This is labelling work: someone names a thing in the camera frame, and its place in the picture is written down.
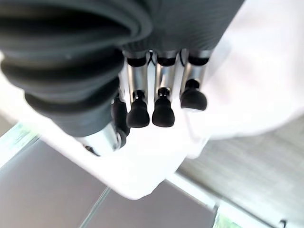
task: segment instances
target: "chrome cylinder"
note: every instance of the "chrome cylinder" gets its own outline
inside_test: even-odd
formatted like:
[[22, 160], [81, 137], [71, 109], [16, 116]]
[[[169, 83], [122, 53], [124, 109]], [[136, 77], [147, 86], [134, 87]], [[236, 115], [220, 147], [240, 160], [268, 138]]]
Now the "chrome cylinder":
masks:
[[182, 76], [180, 95], [182, 95], [182, 93], [185, 91], [186, 83], [190, 79], [197, 81], [199, 83], [199, 86], [201, 86], [204, 79], [205, 70], [206, 65], [196, 66], [187, 62]]
[[141, 90], [144, 93], [144, 101], [148, 103], [148, 80], [147, 80], [147, 64], [143, 66], [131, 66], [127, 64], [130, 102], [134, 102], [133, 93]]
[[92, 147], [98, 156], [105, 156], [121, 147], [121, 137], [116, 132], [114, 124], [109, 123], [104, 129], [86, 137], [78, 137], [77, 141], [84, 146]]
[[[197, 59], [209, 59], [210, 55], [212, 53], [212, 50], [190, 50], [188, 59], [193, 57]], [[191, 62], [187, 61], [185, 64], [182, 81], [181, 81], [181, 87], [180, 87], [180, 96], [185, 91], [186, 83], [193, 79], [199, 83], [199, 86], [201, 87], [204, 75], [206, 71], [206, 64], [203, 65], [195, 65]]]
[[155, 68], [155, 85], [154, 85], [154, 102], [158, 99], [158, 92], [160, 88], [166, 88], [170, 96], [168, 97], [172, 101], [172, 89], [175, 77], [175, 64], [172, 66], [162, 66], [157, 63]]

